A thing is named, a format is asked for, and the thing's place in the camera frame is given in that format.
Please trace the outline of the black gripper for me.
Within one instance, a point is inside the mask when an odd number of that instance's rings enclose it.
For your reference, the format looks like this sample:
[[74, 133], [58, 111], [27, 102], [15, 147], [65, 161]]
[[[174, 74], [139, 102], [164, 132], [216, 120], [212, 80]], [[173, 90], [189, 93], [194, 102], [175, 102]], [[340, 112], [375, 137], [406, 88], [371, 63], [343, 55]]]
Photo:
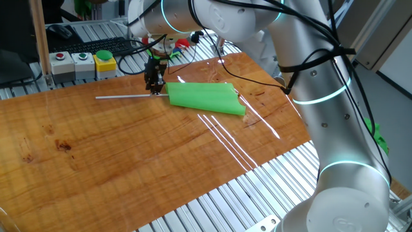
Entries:
[[165, 84], [164, 73], [168, 65], [167, 59], [155, 59], [149, 57], [145, 64], [144, 79], [146, 90], [153, 92], [154, 95], [159, 95]]

